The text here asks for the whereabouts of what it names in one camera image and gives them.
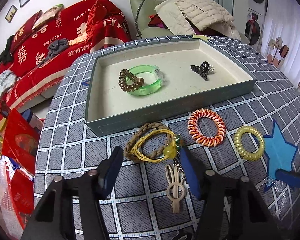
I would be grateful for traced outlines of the beige rabbit hair clip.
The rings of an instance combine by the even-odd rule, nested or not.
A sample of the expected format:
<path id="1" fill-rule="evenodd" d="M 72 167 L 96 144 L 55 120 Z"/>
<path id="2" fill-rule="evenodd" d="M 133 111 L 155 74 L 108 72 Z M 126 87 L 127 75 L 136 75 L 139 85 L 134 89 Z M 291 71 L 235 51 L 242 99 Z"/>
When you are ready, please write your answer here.
<path id="1" fill-rule="evenodd" d="M 180 202 L 186 194 L 184 173 L 177 166 L 166 165 L 165 175 L 168 182 L 166 195 L 171 201 L 172 213 L 180 212 Z"/>

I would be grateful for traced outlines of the green plastic bangle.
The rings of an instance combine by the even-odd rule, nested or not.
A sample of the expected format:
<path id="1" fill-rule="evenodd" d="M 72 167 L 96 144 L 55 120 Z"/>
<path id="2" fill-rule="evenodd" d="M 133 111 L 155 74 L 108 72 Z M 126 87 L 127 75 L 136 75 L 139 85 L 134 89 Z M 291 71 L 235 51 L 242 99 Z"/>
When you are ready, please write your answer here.
<path id="1" fill-rule="evenodd" d="M 164 83 L 163 73 L 156 65 L 143 64 L 129 69 L 136 77 L 144 80 L 143 85 L 134 91 L 128 92 L 133 96 L 146 96 L 157 92 Z"/>

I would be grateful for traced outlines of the black claw hair clip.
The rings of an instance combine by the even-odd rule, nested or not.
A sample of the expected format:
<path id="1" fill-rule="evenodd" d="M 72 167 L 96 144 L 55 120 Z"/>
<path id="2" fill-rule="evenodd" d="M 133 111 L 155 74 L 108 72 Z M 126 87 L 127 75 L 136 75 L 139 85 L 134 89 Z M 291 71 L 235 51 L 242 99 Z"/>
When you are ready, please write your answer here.
<path id="1" fill-rule="evenodd" d="M 208 80 L 208 75 L 214 73 L 214 66 L 211 65 L 209 62 L 204 61 L 199 66 L 197 65 L 190 65 L 190 69 L 199 74 L 205 81 Z"/>

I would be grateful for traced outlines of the silver metal hair clip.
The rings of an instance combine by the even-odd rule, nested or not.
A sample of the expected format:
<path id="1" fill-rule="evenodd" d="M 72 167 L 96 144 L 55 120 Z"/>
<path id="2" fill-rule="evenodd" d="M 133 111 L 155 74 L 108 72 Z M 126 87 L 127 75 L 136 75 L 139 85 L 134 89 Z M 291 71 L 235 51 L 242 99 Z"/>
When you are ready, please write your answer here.
<path id="1" fill-rule="evenodd" d="M 176 160 L 173 163 L 173 172 L 174 172 L 174 181 L 183 185 L 186 176 L 182 166 Z"/>

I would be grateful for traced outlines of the grey-green jewelry tray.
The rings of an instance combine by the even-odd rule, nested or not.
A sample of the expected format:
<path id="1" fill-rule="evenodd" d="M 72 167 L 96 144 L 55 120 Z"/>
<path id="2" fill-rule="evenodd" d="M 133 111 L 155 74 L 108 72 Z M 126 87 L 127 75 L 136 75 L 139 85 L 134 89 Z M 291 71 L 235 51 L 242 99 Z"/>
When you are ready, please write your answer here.
<path id="1" fill-rule="evenodd" d="M 190 69 L 204 61 L 215 68 L 207 81 Z M 124 92 L 119 87 L 121 70 L 143 64 L 159 67 L 162 87 L 146 96 Z M 110 135 L 250 93 L 255 82 L 256 77 L 214 39 L 171 37 L 143 43 L 96 57 L 85 121 L 96 136 Z"/>

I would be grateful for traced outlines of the blue star sticker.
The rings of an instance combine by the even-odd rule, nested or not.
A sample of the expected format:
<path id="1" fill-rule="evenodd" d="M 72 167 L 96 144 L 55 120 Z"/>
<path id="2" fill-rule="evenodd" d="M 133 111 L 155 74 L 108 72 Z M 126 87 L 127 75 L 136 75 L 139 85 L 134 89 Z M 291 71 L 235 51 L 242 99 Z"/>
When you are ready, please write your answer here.
<path id="1" fill-rule="evenodd" d="M 290 172 L 292 163 L 298 151 L 298 147 L 288 142 L 281 132 L 279 124 L 273 121 L 270 135 L 263 135 L 264 155 L 267 157 L 267 177 L 270 182 L 266 182 L 263 192 L 266 193 L 278 180 L 275 172 L 279 169 Z"/>

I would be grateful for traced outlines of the blue checked tablecloth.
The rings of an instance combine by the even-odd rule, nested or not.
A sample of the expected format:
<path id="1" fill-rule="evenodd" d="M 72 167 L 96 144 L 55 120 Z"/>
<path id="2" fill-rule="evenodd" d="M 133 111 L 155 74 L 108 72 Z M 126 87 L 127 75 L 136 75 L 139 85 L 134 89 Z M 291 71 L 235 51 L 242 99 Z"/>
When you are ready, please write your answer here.
<path id="1" fill-rule="evenodd" d="M 226 100 L 211 109 L 224 120 L 226 138 L 218 147 L 204 148 L 194 143 L 187 131 L 189 112 L 163 120 L 181 135 L 191 153 L 204 164 L 229 178 L 248 176 L 257 186 L 271 214 L 287 229 L 300 225 L 300 189 L 277 183 L 263 192 L 267 179 L 267 158 L 244 161 L 234 147 L 234 133 L 250 125 L 271 134 L 273 121 L 284 138 L 298 147 L 292 163 L 300 171 L 300 93 L 284 74 L 267 64 L 254 49 L 229 38 L 213 38 L 215 45 L 256 75 L 249 94 Z M 98 164 L 116 146 L 125 146 L 134 134 L 130 129 L 107 137 L 97 137 L 86 126 L 85 103 L 96 53 L 77 58 L 59 85 L 50 104 L 40 136 L 34 178 L 34 200 L 38 202 L 57 175 L 76 178 Z M 111 239 L 172 239 L 179 229 L 194 233 L 203 202 L 188 193 L 180 212 L 173 214 L 166 196 L 165 163 L 139 164 L 125 160 L 111 195 L 101 203 Z"/>

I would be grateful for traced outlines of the red gift bag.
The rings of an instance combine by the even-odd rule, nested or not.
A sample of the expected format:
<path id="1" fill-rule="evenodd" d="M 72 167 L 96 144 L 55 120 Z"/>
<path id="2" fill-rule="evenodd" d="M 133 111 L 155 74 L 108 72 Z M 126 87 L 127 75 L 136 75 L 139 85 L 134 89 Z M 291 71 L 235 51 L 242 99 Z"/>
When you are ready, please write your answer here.
<path id="1" fill-rule="evenodd" d="M 32 175 L 35 174 L 39 133 L 13 109 L 7 119 L 2 155 L 12 158 Z"/>

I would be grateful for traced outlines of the slipper rack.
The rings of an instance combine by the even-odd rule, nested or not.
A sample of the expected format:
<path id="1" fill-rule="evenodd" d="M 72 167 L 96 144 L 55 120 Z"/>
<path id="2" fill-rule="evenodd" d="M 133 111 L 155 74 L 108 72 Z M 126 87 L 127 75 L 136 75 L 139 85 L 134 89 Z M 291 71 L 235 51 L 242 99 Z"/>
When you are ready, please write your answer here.
<path id="1" fill-rule="evenodd" d="M 289 47 L 283 44 L 281 37 L 270 39 L 266 52 L 266 61 L 276 68 L 283 66 L 285 58 L 289 52 Z"/>

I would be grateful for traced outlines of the white green folded cloth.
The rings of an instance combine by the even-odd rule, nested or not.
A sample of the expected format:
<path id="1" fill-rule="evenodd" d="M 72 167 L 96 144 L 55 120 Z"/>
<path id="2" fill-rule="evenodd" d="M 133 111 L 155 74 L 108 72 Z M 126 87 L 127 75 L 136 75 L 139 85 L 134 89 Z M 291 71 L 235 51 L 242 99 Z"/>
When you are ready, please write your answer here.
<path id="1" fill-rule="evenodd" d="M 15 85 L 16 81 L 17 76 L 11 70 L 5 70 L 0 74 L 0 100 Z"/>

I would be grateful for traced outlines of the red covered sofa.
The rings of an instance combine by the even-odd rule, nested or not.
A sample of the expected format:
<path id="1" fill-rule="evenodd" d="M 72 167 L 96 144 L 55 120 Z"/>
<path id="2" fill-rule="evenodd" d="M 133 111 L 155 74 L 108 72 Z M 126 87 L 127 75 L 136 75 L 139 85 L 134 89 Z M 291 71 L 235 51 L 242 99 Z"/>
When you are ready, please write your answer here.
<path id="1" fill-rule="evenodd" d="M 0 109 L 23 112 L 52 98 L 77 58 L 130 40 L 123 12 L 109 0 L 38 11 L 0 54 Z"/>

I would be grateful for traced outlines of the white washing machine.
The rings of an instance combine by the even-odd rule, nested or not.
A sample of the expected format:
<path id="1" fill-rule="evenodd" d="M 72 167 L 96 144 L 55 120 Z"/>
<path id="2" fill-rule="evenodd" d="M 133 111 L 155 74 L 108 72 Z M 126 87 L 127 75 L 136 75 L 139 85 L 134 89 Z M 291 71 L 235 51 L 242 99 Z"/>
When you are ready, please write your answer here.
<path id="1" fill-rule="evenodd" d="M 258 12 L 248 9 L 248 18 L 244 35 L 248 39 L 249 46 L 256 51 L 261 51 L 264 16 Z"/>

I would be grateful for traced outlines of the white sheer curtain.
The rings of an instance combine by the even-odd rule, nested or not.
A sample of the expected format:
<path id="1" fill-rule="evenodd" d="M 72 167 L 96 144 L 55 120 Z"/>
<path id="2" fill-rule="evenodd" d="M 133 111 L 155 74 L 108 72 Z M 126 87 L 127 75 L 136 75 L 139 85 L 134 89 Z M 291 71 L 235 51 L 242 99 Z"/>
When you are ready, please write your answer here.
<path id="1" fill-rule="evenodd" d="M 277 37 L 289 47 L 280 70 L 297 86 L 300 82 L 300 5 L 296 0 L 268 0 L 261 54 L 267 55 L 270 39 Z"/>

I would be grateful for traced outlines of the grey cloth on sofa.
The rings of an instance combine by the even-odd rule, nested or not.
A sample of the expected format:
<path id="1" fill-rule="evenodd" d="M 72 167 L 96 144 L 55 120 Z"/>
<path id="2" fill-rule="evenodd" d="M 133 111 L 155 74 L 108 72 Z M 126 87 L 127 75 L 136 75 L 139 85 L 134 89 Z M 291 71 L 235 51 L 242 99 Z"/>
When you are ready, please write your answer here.
<path id="1" fill-rule="evenodd" d="M 61 38 L 55 40 L 48 46 L 47 56 L 38 64 L 38 67 L 45 64 L 47 61 L 53 59 L 55 56 L 59 55 L 61 52 L 66 50 L 69 47 L 69 40 L 66 38 Z"/>

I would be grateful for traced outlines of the dark clothes on sofa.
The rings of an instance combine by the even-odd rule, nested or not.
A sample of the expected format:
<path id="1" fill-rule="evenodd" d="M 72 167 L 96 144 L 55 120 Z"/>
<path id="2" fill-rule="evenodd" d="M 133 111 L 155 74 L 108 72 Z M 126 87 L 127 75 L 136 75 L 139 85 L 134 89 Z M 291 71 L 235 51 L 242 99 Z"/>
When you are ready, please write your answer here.
<path id="1" fill-rule="evenodd" d="M 13 39 L 14 39 L 14 35 L 10 36 L 7 39 L 6 47 L 0 54 L 0 63 L 6 64 L 8 62 L 13 61 L 13 57 L 12 57 L 12 54 L 10 52 L 11 44 L 12 44 Z"/>

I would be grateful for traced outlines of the yellow-green star sticker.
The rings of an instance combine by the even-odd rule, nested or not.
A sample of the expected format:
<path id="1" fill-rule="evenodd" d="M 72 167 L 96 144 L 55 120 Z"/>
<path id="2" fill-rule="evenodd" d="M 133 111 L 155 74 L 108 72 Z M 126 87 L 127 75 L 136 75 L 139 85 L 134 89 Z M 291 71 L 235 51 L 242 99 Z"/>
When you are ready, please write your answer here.
<path id="1" fill-rule="evenodd" d="M 192 36 L 193 39 L 200 39 L 206 42 L 209 42 L 209 40 L 211 39 L 211 37 L 205 36 L 205 35 L 193 35 Z"/>

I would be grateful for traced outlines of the red cushion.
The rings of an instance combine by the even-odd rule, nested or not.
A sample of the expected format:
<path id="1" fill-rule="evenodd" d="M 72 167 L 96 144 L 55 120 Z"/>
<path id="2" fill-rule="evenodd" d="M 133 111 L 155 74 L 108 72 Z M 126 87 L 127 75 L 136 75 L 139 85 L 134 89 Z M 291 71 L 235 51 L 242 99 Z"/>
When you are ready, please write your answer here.
<path id="1" fill-rule="evenodd" d="M 32 28 L 42 14 L 42 10 L 39 10 L 16 31 L 10 46 L 11 54 L 32 34 Z"/>

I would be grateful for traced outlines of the beige down jacket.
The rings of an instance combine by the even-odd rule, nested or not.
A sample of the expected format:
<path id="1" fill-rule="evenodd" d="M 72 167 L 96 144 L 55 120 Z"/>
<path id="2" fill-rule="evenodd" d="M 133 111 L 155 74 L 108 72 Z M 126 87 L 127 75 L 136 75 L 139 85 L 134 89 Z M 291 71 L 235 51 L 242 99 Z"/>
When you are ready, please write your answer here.
<path id="1" fill-rule="evenodd" d="M 241 36 L 234 25 L 234 17 L 213 0 L 166 0 L 154 10 L 174 35 L 194 35 L 206 28 L 237 40 Z"/>

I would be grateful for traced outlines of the portrait print pillow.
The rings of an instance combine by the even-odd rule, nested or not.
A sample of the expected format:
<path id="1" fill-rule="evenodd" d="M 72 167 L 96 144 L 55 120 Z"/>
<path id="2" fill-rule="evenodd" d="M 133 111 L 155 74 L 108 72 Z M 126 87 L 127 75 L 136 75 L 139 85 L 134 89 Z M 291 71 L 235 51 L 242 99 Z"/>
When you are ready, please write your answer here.
<path id="1" fill-rule="evenodd" d="M 36 30 L 42 25 L 45 25 L 49 20 L 53 19 L 54 17 L 57 16 L 57 14 L 63 9 L 64 5 L 63 4 L 57 4 L 44 12 L 38 20 L 34 23 L 32 30 Z"/>

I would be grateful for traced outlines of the small photo frame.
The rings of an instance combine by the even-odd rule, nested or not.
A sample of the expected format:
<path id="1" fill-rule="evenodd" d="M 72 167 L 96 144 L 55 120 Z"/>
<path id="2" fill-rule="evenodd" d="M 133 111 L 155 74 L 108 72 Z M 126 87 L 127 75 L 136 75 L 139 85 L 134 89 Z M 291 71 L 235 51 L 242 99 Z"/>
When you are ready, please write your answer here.
<path id="1" fill-rule="evenodd" d="M 5 20 L 8 22 L 8 23 L 11 23 L 11 21 L 13 20 L 14 16 L 15 16 L 15 13 L 17 12 L 17 8 L 14 6 L 14 5 L 11 5 L 8 13 L 6 14 L 5 16 Z"/>

